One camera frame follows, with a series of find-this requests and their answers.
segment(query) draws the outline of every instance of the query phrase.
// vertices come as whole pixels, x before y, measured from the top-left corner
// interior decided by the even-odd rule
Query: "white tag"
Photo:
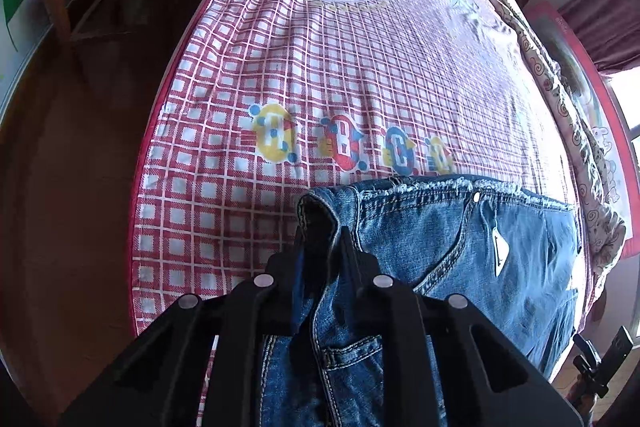
[[[509,243],[507,243],[500,235],[498,229],[494,229],[493,236],[495,248],[495,276],[498,277],[504,267],[504,263],[507,261],[507,256],[509,255]]]

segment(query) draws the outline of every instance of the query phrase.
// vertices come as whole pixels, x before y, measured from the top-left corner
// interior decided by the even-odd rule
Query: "jeans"
[[[382,340],[354,331],[354,292],[340,275],[340,227],[381,272],[417,294],[462,293],[549,377],[574,333],[578,252],[571,205],[478,176],[394,177],[314,188],[300,201],[305,320],[268,337],[260,425],[378,426]],[[428,341],[431,360],[433,347]],[[436,364],[433,378],[444,425]]]

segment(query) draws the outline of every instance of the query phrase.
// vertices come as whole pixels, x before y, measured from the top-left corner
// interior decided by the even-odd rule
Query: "red checkered bed sheet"
[[[136,332],[183,293],[260,272],[309,187],[452,172],[578,208],[553,117],[488,0],[203,0],[138,163]],[[587,270],[580,256],[582,295]]]

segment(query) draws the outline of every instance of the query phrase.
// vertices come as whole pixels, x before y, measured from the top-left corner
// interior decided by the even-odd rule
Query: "metal rivet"
[[[466,300],[464,295],[460,295],[459,293],[454,293],[449,297],[449,306],[457,310],[463,310],[467,304],[469,304],[469,301]]]
[[[254,279],[254,284],[258,286],[258,288],[267,288],[267,286],[273,284],[273,277],[268,273],[261,273]]]
[[[198,304],[198,297],[193,293],[183,295],[178,299],[178,306],[180,306],[180,308],[182,308],[183,310],[194,308],[196,304]]]
[[[388,275],[376,275],[373,277],[373,284],[378,288],[391,288],[394,285],[394,280]]]

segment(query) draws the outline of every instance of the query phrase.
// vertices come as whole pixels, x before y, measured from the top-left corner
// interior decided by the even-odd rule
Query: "black mechanical device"
[[[634,343],[624,326],[620,326],[602,359],[591,341],[585,340],[580,334],[574,335],[574,343],[582,352],[582,355],[574,358],[574,365],[582,375],[576,390],[576,398],[572,403],[577,407],[586,394],[597,394],[600,398],[604,398],[609,392],[609,381],[620,369],[626,356],[631,353]]]
[[[375,256],[354,248],[348,229],[340,240],[341,276],[353,283],[358,328],[383,339],[385,427],[439,424],[433,363],[450,427],[582,426],[569,403],[468,299],[417,296],[381,274]],[[255,425],[262,340],[298,331],[302,264],[298,234],[293,248],[270,258],[265,273],[228,295],[178,298],[76,398],[60,427],[194,426],[216,335],[202,425]]]

